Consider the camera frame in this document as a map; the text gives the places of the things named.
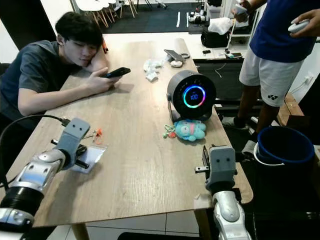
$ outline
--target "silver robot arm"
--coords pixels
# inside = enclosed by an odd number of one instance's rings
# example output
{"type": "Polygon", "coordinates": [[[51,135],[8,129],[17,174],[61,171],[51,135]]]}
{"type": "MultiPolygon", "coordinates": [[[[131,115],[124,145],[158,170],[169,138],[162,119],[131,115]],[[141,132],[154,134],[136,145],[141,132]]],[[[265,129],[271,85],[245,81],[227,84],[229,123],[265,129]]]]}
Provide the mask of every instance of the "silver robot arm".
{"type": "Polygon", "coordinates": [[[203,151],[202,159],[207,166],[197,167],[195,172],[206,172],[205,188],[213,194],[213,219],[219,229],[219,240],[251,240],[245,227],[245,212],[232,191],[237,172],[235,150],[213,146],[209,154],[205,148],[203,151]]]}
{"type": "Polygon", "coordinates": [[[89,129],[87,122],[74,118],[64,129],[57,146],[33,156],[15,178],[0,203],[1,240],[24,238],[54,176],[77,164],[80,141],[89,129]]]}

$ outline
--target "blue bucket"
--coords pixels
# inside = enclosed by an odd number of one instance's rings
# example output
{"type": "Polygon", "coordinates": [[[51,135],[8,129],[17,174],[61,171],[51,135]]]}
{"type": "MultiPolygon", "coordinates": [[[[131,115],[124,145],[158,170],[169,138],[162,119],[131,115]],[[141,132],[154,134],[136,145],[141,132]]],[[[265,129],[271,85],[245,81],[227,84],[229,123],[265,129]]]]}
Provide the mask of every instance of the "blue bucket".
{"type": "Polygon", "coordinates": [[[270,126],[258,134],[256,156],[269,166],[301,167],[314,159],[315,148],[301,132],[284,126],[270,126]]]}

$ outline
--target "person's arm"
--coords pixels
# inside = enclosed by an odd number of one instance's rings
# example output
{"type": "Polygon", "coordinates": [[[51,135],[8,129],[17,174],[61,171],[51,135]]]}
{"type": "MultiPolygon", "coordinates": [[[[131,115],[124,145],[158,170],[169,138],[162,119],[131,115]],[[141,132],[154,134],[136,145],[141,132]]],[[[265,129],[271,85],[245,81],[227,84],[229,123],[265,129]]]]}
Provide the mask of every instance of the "person's arm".
{"type": "Polygon", "coordinates": [[[109,90],[121,77],[99,77],[108,72],[108,68],[93,72],[86,83],[67,90],[37,93],[28,88],[19,88],[18,109],[23,116],[53,109],[75,100],[99,94],[109,90]]]}
{"type": "Polygon", "coordinates": [[[231,12],[239,23],[246,22],[248,20],[248,15],[260,8],[266,2],[267,0],[243,0],[240,5],[246,8],[247,12],[236,14],[234,9],[232,9],[231,12]]]}
{"type": "Polygon", "coordinates": [[[307,11],[298,16],[292,23],[298,23],[302,20],[309,19],[309,24],[296,33],[290,33],[293,38],[300,37],[319,37],[320,36],[320,9],[307,11]]]}
{"type": "Polygon", "coordinates": [[[93,73],[99,71],[100,69],[108,67],[108,61],[106,59],[104,50],[102,46],[97,50],[94,57],[91,59],[88,66],[83,67],[86,71],[93,73]]]}

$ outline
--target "white remote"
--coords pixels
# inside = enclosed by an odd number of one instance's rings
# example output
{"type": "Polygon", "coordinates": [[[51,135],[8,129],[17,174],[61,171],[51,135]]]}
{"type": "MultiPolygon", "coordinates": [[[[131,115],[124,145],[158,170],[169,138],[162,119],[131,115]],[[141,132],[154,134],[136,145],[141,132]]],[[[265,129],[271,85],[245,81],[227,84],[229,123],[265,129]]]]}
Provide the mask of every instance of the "white remote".
{"type": "Polygon", "coordinates": [[[241,6],[240,4],[236,4],[234,10],[235,10],[235,14],[237,14],[237,15],[243,14],[247,11],[247,9],[243,6],[241,6]]]}
{"type": "Polygon", "coordinates": [[[288,31],[294,34],[296,32],[299,32],[301,29],[303,29],[309,23],[310,23],[309,19],[305,19],[305,20],[302,20],[298,23],[294,23],[288,28],[288,31]]]}

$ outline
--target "hand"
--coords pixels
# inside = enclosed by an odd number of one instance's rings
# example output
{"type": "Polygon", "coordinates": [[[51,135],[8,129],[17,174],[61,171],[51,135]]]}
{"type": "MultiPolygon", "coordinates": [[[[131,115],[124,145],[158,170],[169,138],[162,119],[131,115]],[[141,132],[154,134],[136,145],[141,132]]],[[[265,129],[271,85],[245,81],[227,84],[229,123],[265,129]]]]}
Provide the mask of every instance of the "hand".
{"type": "Polygon", "coordinates": [[[310,22],[307,26],[296,33],[290,33],[293,38],[301,37],[319,37],[320,36],[320,9],[307,11],[298,16],[292,23],[301,22],[304,19],[309,19],[310,22]]]}
{"type": "Polygon", "coordinates": [[[87,82],[84,84],[84,87],[88,91],[88,96],[94,94],[100,94],[108,91],[116,82],[121,79],[122,76],[117,77],[100,77],[107,74],[108,68],[105,67],[99,71],[93,72],[88,78],[87,82]]]}
{"type": "Polygon", "coordinates": [[[108,66],[108,61],[106,59],[106,56],[104,54],[104,51],[102,49],[102,47],[100,47],[96,54],[93,56],[93,58],[91,59],[90,63],[88,64],[88,66],[84,67],[85,70],[93,73],[96,72],[98,70],[101,70],[105,67],[108,66]]]}
{"type": "MultiPolygon", "coordinates": [[[[251,9],[251,4],[250,2],[248,2],[247,0],[243,0],[240,5],[242,7],[244,7],[245,9],[247,9],[247,12],[249,13],[250,12],[250,9],[251,9]]],[[[232,9],[231,13],[234,15],[235,19],[239,22],[239,23],[242,23],[242,22],[246,22],[248,20],[248,13],[247,12],[244,12],[244,13],[241,13],[241,14],[237,14],[236,13],[236,10],[235,9],[232,9]]]]}

